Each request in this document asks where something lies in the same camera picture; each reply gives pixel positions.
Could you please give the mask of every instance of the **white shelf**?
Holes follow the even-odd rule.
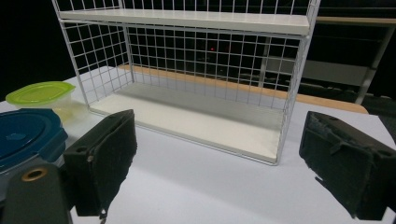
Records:
[[[126,109],[134,110],[138,125],[242,157],[276,162],[280,110],[141,83],[91,105],[92,111],[105,114]]]
[[[242,30],[284,35],[308,35],[306,16],[248,14],[230,12],[176,11],[155,9],[106,9],[63,11],[61,19],[111,21],[155,25],[175,25],[214,29]]]

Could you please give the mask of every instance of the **lime green lid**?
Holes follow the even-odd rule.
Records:
[[[62,81],[40,82],[8,94],[6,101],[12,105],[46,105],[71,93],[74,88]]]

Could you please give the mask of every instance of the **wire grid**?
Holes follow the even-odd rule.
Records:
[[[61,11],[134,8],[307,15],[312,2],[316,0],[69,0],[58,1],[57,7]]]
[[[179,27],[133,27],[128,28],[128,34],[137,82],[284,109],[285,101],[275,95],[290,89],[300,40],[210,29],[203,33]],[[148,76],[139,78],[136,74]],[[175,74],[184,77],[174,79]],[[191,88],[190,82],[202,83],[203,79],[203,88]],[[270,99],[263,96],[269,94],[267,89],[271,90]]]
[[[88,104],[132,83],[131,72],[117,68],[129,63],[122,27],[65,23],[63,29]]]

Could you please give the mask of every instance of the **blue container lid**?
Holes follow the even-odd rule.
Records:
[[[20,109],[0,114],[0,173],[40,157],[54,162],[64,152],[67,134],[51,109]]]

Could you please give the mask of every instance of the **plastic container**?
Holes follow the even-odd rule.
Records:
[[[65,121],[72,115],[69,107],[74,89],[67,82],[40,82],[8,94],[6,101],[17,108],[50,108]]]
[[[20,109],[0,114],[0,204],[8,180],[32,165],[63,164],[67,134],[50,109]]]

